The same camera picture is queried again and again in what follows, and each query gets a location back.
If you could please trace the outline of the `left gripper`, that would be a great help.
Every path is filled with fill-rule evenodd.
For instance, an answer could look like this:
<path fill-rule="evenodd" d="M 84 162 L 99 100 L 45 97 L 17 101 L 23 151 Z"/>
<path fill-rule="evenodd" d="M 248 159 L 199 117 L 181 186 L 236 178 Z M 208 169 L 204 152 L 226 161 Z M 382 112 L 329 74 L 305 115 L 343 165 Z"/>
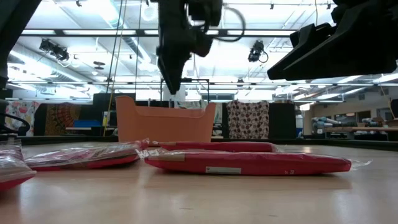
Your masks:
<path fill-rule="evenodd" d="M 213 1 L 159 0 L 158 67 L 171 95 L 181 85 L 191 54 L 208 55 L 213 43 L 206 35 L 213 18 Z"/>

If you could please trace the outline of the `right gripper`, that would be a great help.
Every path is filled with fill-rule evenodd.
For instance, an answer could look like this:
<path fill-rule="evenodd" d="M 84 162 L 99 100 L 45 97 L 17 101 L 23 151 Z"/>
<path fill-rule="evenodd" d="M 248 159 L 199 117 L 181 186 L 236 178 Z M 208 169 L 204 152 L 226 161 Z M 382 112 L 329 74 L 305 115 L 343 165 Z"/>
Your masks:
<path fill-rule="evenodd" d="M 304 80 L 375 73 L 396 68 L 397 41 L 375 35 L 329 42 L 335 31 L 397 31 L 397 0 L 333 0 L 335 26 L 310 24 L 290 34 L 294 47 L 267 74 L 271 80 Z"/>

